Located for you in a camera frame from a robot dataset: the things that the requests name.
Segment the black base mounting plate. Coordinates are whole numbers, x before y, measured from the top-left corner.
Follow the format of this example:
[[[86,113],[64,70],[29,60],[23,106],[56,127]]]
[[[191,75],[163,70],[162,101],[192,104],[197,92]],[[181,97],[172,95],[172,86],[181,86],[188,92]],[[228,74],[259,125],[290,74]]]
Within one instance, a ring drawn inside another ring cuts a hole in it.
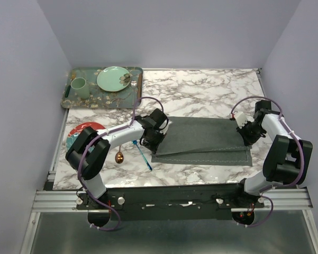
[[[263,208],[259,196],[244,192],[242,183],[108,188],[97,203],[80,193],[78,210],[115,209],[112,220],[231,220],[232,210]]]

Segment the green handled utensil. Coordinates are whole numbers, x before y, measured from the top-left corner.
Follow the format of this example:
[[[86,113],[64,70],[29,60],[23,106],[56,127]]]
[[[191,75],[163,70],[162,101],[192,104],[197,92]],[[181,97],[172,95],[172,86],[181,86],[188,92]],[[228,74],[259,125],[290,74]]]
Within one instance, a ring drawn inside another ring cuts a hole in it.
[[[65,98],[68,97],[69,92],[70,92],[70,89],[71,89],[71,85],[68,85],[68,87],[67,87],[67,89],[66,89],[66,92],[65,92]]]

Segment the mint green plate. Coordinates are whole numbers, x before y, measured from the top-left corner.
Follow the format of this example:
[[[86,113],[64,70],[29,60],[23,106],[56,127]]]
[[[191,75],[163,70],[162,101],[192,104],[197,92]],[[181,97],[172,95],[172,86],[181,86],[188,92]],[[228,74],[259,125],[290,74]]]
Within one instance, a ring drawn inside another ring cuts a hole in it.
[[[106,92],[119,92],[131,82],[132,75],[123,67],[107,67],[97,76],[97,85]]]

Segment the green floral tray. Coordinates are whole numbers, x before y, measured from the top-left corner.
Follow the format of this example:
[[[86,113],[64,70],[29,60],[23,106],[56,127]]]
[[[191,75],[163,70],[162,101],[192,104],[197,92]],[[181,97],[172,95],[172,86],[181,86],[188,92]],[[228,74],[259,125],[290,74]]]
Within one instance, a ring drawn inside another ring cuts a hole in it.
[[[71,70],[65,90],[61,99],[61,106],[68,109],[129,109],[132,108],[133,90],[130,85],[119,92],[106,92],[97,85],[97,76],[104,70],[104,67],[77,67]],[[131,81],[138,82],[138,76],[143,73],[140,67],[126,67],[132,75]],[[69,95],[65,98],[68,85],[75,78],[84,78],[89,85],[90,97],[80,98],[71,88]]]

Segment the mint green cup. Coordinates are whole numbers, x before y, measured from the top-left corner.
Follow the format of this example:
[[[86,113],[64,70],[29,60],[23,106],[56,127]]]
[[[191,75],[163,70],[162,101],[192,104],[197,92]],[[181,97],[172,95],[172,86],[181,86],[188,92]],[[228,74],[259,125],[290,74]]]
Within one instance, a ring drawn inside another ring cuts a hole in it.
[[[75,78],[70,85],[80,98],[87,99],[90,97],[89,85],[84,78]]]

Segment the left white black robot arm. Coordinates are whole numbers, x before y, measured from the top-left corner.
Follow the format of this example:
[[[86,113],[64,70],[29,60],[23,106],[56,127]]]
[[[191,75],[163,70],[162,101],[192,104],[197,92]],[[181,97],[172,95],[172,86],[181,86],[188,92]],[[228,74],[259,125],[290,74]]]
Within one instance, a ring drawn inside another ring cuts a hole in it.
[[[141,141],[152,153],[156,153],[168,129],[169,118],[160,109],[150,115],[133,115],[129,123],[105,129],[98,133],[84,128],[65,155],[65,159],[77,172],[78,180],[89,195],[88,202],[95,209],[106,205],[107,188],[100,171],[110,150],[131,141]]]

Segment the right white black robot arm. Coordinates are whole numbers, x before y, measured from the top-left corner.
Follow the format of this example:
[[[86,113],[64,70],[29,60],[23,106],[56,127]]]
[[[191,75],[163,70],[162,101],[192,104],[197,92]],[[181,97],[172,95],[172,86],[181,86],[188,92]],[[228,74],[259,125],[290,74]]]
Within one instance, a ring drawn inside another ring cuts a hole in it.
[[[233,193],[233,202],[238,207],[256,203],[264,192],[275,187],[300,185],[307,174],[313,144],[297,136],[285,122],[282,110],[274,111],[272,104],[273,100],[259,96],[253,121],[243,112],[234,109],[230,112],[246,146],[255,144],[265,135],[272,140],[262,171],[242,180],[241,189]]]

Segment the dark grey cloth napkin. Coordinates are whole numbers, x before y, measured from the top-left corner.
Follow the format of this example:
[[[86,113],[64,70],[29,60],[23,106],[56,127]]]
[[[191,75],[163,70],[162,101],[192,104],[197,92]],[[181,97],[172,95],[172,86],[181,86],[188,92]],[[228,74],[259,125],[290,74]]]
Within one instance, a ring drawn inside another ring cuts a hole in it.
[[[229,119],[172,116],[151,161],[176,165],[252,166],[237,124]]]

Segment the red blue floral plate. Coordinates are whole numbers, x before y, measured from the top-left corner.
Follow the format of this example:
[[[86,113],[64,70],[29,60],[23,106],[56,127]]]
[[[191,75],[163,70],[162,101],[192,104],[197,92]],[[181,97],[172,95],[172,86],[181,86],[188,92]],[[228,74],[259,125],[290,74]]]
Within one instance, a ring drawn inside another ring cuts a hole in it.
[[[73,143],[75,142],[75,140],[77,139],[77,137],[80,135],[81,131],[86,128],[86,127],[91,127],[94,130],[96,130],[97,132],[99,132],[100,130],[105,129],[105,127],[97,122],[84,122],[79,124],[78,126],[76,126],[74,129],[72,129],[69,134],[67,135],[66,138],[66,151],[68,151],[71,146],[73,145]]]

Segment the blue metal fork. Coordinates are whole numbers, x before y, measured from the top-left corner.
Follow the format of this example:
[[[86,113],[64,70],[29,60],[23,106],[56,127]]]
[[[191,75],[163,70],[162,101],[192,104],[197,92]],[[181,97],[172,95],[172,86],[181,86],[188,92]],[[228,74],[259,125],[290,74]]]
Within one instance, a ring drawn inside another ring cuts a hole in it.
[[[142,156],[142,158],[143,158],[145,164],[147,165],[148,169],[149,169],[150,171],[152,171],[152,167],[151,167],[151,165],[149,164],[148,160],[146,159],[145,155],[143,154],[143,152],[142,152],[140,146],[138,145],[138,141],[137,141],[137,140],[133,140],[132,143],[137,147],[137,149],[138,149],[140,155]]]

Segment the copper spoon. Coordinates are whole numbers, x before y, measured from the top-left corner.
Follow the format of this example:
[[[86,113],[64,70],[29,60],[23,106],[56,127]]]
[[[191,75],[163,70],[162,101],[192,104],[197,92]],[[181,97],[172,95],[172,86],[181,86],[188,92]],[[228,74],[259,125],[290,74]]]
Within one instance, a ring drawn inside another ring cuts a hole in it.
[[[119,146],[119,150],[115,155],[115,162],[117,164],[121,164],[124,161],[124,155],[123,155],[121,149],[122,149],[122,146]]]

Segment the aluminium frame rail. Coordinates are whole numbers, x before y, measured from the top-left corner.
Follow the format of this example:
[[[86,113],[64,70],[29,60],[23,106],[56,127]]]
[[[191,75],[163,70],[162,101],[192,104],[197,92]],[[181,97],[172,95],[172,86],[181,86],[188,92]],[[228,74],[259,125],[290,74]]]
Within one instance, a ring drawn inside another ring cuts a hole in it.
[[[75,191],[37,191],[32,212],[79,212]],[[313,204],[307,189],[271,189],[264,193],[272,199],[274,211],[311,210]]]

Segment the brown wooden chopstick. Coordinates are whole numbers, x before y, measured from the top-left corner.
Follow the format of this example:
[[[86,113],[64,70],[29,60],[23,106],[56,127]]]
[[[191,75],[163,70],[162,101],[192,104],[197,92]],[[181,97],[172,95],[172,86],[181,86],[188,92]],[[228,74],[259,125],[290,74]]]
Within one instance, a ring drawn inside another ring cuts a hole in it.
[[[141,73],[138,76],[138,82],[137,82],[137,99],[139,99],[142,95],[142,83],[143,83],[143,73]]]

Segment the silver spoon on tray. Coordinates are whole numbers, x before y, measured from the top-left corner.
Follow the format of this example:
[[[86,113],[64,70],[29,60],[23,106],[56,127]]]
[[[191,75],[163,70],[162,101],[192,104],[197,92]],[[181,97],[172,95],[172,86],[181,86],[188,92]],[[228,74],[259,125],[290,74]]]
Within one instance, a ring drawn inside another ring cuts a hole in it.
[[[130,83],[130,86],[133,90],[133,99],[132,99],[132,106],[135,105],[135,100],[136,100],[136,97],[137,97],[137,81],[135,80],[132,80],[131,83]]]

